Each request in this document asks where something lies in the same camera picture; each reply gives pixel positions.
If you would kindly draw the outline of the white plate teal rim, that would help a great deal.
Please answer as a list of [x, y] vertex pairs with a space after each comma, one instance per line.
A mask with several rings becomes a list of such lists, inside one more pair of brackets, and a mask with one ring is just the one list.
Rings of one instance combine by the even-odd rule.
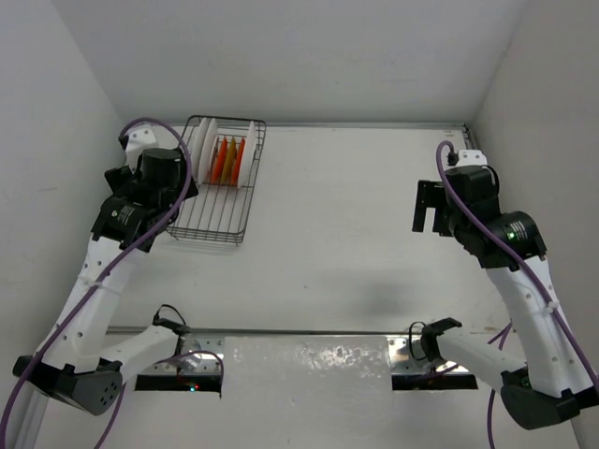
[[245, 139], [245, 144], [244, 144], [244, 149], [243, 149], [243, 154], [242, 154], [242, 159], [241, 159], [239, 177], [238, 177], [238, 182], [237, 182], [237, 186], [239, 188], [246, 185], [247, 182], [249, 181], [251, 167], [252, 167], [252, 163], [253, 163], [254, 155], [255, 155], [255, 151], [256, 151], [256, 144], [257, 144], [256, 123], [254, 121], [251, 121], [249, 124], [249, 128], [248, 128], [248, 134]]

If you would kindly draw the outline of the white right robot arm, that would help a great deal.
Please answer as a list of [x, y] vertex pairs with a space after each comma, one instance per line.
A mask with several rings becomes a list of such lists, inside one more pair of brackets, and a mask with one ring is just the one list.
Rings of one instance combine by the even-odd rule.
[[524, 356], [507, 355], [461, 332], [454, 318], [426, 324], [411, 357], [424, 368], [446, 361], [464, 366], [502, 399], [512, 419], [527, 430], [558, 425], [598, 404], [598, 391], [576, 348], [567, 338], [562, 307], [550, 290], [547, 248], [532, 217], [503, 213], [499, 181], [488, 166], [453, 167], [447, 181], [420, 181], [413, 229], [454, 238], [474, 256], [507, 309]]

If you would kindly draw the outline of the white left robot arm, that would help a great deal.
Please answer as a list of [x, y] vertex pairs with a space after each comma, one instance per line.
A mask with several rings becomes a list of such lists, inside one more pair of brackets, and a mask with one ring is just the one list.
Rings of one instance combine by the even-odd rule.
[[134, 167], [106, 171], [111, 189], [92, 226], [78, 278], [53, 330], [13, 373], [43, 395], [92, 415], [104, 413], [124, 384], [176, 355], [186, 328], [155, 318], [136, 337], [105, 348], [125, 287], [157, 235], [195, 196], [190, 157], [181, 149], [150, 148]]

